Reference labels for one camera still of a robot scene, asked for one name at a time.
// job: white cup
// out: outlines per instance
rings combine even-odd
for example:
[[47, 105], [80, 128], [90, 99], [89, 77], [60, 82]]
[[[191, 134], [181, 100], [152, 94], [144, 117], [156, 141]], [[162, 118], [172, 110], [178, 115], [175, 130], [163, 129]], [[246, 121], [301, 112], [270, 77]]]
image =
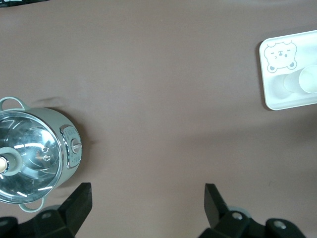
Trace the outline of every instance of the white cup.
[[290, 92], [317, 93], [317, 65], [309, 65], [284, 78], [284, 87]]

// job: bear illustration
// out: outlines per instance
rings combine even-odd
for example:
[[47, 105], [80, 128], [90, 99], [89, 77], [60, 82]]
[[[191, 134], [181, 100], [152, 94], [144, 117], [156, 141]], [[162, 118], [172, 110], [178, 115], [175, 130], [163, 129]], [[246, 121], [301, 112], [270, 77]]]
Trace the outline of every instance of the bear illustration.
[[264, 50], [264, 56], [267, 59], [267, 70], [270, 73], [275, 73], [279, 68], [295, 69], [297, 62], [295, 61], [295, 54], [297, 47], [294, 43], [288, 44], [281, 42], [274, 46], [267, 46]]

